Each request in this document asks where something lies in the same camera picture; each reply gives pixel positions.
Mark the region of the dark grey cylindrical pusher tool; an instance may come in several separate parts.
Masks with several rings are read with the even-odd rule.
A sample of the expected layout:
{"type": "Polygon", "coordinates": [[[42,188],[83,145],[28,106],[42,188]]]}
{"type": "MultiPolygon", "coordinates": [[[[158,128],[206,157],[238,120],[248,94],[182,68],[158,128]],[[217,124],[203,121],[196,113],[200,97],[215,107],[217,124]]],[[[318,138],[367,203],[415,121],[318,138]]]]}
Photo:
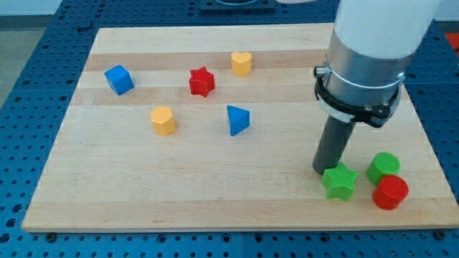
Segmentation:
{"type": "Polygon", "coordinates": [[[312,163],[316,173],[337,167],[355,125],[328,116],[312,163]]]}

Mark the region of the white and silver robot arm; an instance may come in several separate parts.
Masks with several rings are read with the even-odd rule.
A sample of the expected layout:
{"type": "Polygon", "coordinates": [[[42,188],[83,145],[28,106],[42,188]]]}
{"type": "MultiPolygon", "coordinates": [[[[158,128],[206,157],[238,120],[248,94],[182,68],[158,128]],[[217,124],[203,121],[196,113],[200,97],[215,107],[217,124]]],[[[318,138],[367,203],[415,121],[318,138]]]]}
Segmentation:
{"type": "Polygon", "coordinates": [[[357,123],[382,127],[440,0],[341,0],[315,96],[328,114],[313,169],[334,168],[357,123]]]}

